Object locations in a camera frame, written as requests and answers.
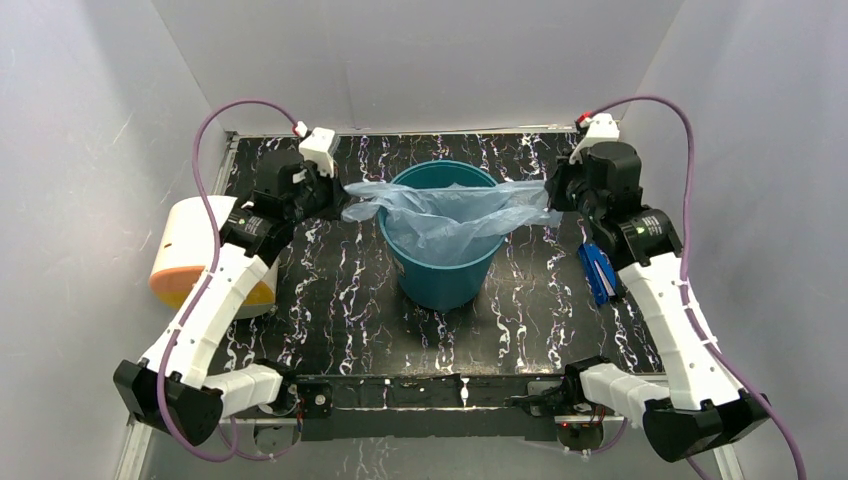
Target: black marble table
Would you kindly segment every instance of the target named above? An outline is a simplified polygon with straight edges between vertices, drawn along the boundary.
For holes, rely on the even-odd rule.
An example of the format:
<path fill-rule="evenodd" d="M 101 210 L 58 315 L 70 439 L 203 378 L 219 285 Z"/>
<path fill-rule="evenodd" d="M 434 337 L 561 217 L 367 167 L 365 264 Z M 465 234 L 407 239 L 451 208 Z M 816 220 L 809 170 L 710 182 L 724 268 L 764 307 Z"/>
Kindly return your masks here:
<path fill-rule="evenodd" d="M 435 159 L 471 163 L 498 181 L 543 179 L 573 140 L 566 133 L 345 136 L 336 161 L 345 184 L 388 181 Z M 226 193 L 252 188 L 258 159 L 278 148 L 296 144 L 241 139 Z M 276 307 L 233 323 L 210 373 L 269 358 L 307 375 L 556 374 L 597 354 L 626 371 L 661 371 L 634 302 L 594 305 L 576 255 L 582 240 L 576 215 L 559 228 L 519 228 L 477 298 L 439 314 L 400 290 L 373 220 L 308 221 L 281 255 Z"/>

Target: teal bucket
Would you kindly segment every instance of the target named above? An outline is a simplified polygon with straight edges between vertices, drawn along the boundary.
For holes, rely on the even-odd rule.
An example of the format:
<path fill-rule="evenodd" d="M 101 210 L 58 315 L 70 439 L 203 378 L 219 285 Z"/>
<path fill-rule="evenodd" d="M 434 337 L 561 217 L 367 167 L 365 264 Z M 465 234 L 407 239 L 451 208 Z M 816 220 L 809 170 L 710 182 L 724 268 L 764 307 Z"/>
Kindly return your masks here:
<path fill-rule="evenodd" d="M 494 187 L 498 184 L 491 175 L 467 163 L 434 160 L 407 168 L 392 183 L 413 188 L 445 188 L 453 184 L 464 187 Z M 463 265 L 442 267 L 419 262 L 398 249 L 386 234 L 386 211 L 377 214 L 380 231 L 389 244 L 392 261 L 398 272 L 398 283 L 406 295 L 422 307 L 447 312 L 468 303 L 477 296 L 492 259 L 503 245 L 504 238 L 493 242 L 492 249 Z"/>

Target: robotic arm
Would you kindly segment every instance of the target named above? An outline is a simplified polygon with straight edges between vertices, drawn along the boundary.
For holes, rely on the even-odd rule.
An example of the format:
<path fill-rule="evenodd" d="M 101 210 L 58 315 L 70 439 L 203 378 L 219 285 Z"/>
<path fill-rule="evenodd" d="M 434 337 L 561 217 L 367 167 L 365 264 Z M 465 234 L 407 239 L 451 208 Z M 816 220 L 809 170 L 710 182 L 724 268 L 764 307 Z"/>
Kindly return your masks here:
<path fill-rule="evenodd" d="M 707 342 L 715 344 L 691 287 L 690 303 L 681 304 L 681 242 L 667 215 L 642 204 L 642 162 L 636 150 L 618 141 L 610 115 L 581 121 L 583 140 L 559 160 L 546 183 L 550 206 L 579 212 L 588 223 L 587 236 L 597 246 L 584 245 L 580 256 L 595 298 L 603 303 L 623 295 L 624 287 L 631 292 L 669 386 L 648 383 L 594 357 L 566 367 L 566 401 L 588 401 L 621 413 L 645 429 L 651 446 L 669 462 L 733 443 L 768 415 L 704 348 L 706 342 L 687 319 L 688 308 Z"/>
<path fill-rule="evenodd" d="M 156 399 L 156 375 L 174 329 L 181 329 L 164 372 L 167 407 L 192 445 L 206 441 L 222 417 L 259 406 L 268 413 L 290 411 L 294 376 L 268 360 L 221 375 L 207 376 L 209 363 L 235 314 L 253 287 L 288 246 L 297 225 L 310 218 L 337 220 L 350 197 L 335 172 L 335 132 L 316 128 L 298 152 L 277 150 L 260 162 L 252 192 L 236 200 L 220 229 L 220 260 L 204 276 L 211 282 L 193 307 L 185 302 L 174 321 L 138 362 L 124 360 L 113 380 L 136 420 L 167 433 Z M 186 309 L 191 308 L 180 326 Z"/>

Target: trash bag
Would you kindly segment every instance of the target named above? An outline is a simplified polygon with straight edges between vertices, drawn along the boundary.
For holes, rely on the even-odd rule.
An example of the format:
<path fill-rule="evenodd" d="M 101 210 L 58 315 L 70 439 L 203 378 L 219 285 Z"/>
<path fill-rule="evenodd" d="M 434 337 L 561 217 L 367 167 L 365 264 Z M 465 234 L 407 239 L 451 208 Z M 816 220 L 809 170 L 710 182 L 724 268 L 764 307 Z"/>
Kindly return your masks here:
<path fill-rule="evenodd" d="M 485 256 L 503 235 L 522 225 L 558 226 L 562 220 L 560 212 L 547 211 L 542 180 L 420 190 L 361 182 L 346 185 L 345 190 L 369 200 L 346 208 L 343 220 L 361 222 L 385 208 L 386 236 L 395 246 L 419 262 L 440 267 Z"/>

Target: white wall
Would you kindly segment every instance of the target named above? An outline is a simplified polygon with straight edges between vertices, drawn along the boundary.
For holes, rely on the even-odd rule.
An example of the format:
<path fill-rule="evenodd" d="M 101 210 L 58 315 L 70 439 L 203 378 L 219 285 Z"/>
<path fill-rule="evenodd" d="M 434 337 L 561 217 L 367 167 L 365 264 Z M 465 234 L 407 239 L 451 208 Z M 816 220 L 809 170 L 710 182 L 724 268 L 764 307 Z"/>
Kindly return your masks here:
<path fill-rule="evenodd" d="M 636 91 L 683 0 L 154 0 L 212 105 L 260 96 L 311 125 L 570 124 Z M 278 133 L 272 112 L 222 117 Z"/>
<path fill-rule="evenodd" d="M 0 477 L 114 475 L 112 372 L 170 319 L 146 279 L 208 110 L 149 1 L 0 2 Z"/>
<path fill-rule="evenodd" d="M 845 478 L 848 4 L 689 0 L 639 91 L 695 124 L 691 276 L 720 346 L 791 425 L 809 478 Z M 646 201 L 680 225 L 679 122 L 634 105 L 622 129 Z M 771 424 L 737 451 L 749 479 L 795 478 Z"/>

